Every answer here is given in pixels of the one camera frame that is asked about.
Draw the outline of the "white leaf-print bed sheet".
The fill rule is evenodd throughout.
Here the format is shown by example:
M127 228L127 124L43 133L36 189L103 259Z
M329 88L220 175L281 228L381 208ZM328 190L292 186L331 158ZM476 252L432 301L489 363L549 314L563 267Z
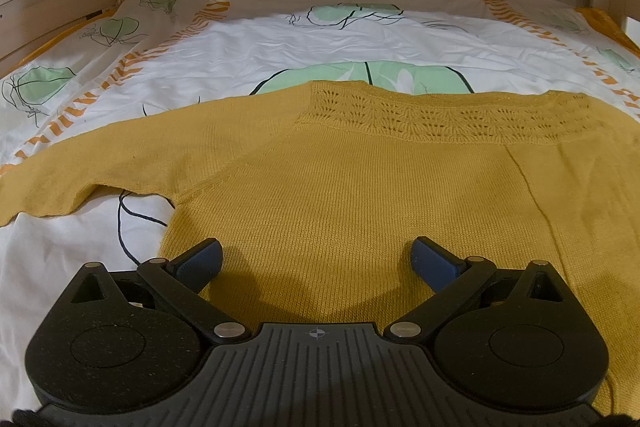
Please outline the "white leaf-print bed sheet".
M408 95L584 94L639 124L639 57L575 9L506 0L126 0L1 81L1 178L110 124L314 81ZM160 254L166 197L99 187L74 212L1 219L1 413L38 401L27 345L86 262Z

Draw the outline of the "mustard yellow knit sweater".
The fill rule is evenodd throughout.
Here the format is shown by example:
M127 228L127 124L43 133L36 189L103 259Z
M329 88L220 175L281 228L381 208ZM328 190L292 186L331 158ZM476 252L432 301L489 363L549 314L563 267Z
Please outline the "mustard yellow knit sweater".
M390 324L427 295L420 235L546 259L608 345L598 407L638 413L639 125L596 98L314 81L191 105L40 150L2 176L1 219L65 216L99 187L174 204L165 258L219 239L209 298L250 327Z

